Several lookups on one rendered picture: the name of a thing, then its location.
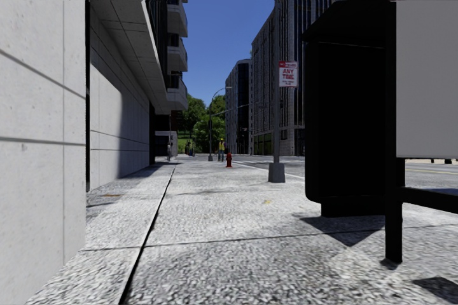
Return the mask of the grey street lamp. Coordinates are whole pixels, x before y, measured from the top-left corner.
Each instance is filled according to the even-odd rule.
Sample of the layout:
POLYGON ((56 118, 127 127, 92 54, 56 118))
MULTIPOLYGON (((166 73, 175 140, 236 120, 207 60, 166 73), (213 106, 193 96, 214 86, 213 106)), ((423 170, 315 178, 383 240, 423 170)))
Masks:
POLYGON ((215 96, 221 90, 227 90, 227 89, 232 89, 232 86, 225 86, 219 89, 216 93, 214 93, 211 99, 211 103, 209 104, 209 155, 208 155, 208 161, 213 161, 213 157, 212 157, 212 103, 214 101, 215 96))

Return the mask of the pale concrete building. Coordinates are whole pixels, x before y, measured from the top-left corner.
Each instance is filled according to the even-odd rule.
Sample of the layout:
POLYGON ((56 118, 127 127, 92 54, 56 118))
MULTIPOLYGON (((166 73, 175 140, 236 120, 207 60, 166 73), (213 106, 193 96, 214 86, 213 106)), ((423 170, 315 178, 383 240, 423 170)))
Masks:
POLYGON ((176 141, 187 2, 0 0, 0 305, 85 245, 87 192, 176 141))

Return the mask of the grey stone building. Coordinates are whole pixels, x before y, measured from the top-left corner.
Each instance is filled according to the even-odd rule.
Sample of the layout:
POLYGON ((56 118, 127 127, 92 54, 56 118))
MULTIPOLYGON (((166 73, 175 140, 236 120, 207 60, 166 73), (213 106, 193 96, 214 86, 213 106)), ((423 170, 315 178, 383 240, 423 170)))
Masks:
POLYGON ((249 69, 250 138, 252 152, 273 153, 274 86, 276 61, 298 63, 298 86, 281 88, 280 154, 302 156, 305 152, 305 118, 302 34, 336 0, 278 0, 280 13, 271 12, 252 42, 249 69))

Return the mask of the black bus shelter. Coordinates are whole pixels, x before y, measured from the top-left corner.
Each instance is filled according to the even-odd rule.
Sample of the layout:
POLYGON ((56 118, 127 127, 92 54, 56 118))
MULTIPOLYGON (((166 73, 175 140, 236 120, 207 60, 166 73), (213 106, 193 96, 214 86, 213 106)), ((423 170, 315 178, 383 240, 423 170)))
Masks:
POLYGON ((458 191, 406 187, 408 158, 458 158, 458 0, 342 0, 304 33, 305 194, 325 217, 383 215, 402 261, 402 204, 458 214, 458 191))

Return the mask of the sign on a post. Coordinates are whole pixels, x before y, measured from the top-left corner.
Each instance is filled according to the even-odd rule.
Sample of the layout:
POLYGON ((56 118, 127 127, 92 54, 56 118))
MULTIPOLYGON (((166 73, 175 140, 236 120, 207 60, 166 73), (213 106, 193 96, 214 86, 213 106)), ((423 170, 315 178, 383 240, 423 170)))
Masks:
POLYGON ((294 153, 293 104, 298 80, 282 81, 280 62, 285 67, 298 67, 295 58, 295 0, 275 0, 272 67, 274 72, 274 161, 269 167, 268 181, 285 182, 284 164, 281 156, 294 153))

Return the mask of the trees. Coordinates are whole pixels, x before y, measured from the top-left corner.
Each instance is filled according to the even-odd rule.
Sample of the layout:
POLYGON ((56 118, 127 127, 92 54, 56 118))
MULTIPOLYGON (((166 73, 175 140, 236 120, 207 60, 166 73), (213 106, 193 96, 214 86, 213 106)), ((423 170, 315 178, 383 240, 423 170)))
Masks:
MULTIPOLYGON (((209 152, 209 107, 204 101, 188 94, 188 109, 177 111, 175 123, 177 125, 179 153, 186 153, 188 142, 190 149, 195 147, 195 152, 209 152)), ((211 103, 212 106, 212 152, 217 154, 220 138, 225 138, 225 96, 216 95, 211 103)))

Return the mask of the dark glass building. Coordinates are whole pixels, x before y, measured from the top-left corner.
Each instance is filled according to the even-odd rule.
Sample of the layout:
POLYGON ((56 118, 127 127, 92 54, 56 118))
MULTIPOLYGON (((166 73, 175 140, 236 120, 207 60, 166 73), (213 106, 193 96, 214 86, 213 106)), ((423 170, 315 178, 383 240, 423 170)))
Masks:
POLYGON ((239 60, 225 81, 226 142, 233 154, 249 154, 249 66, 239 60))

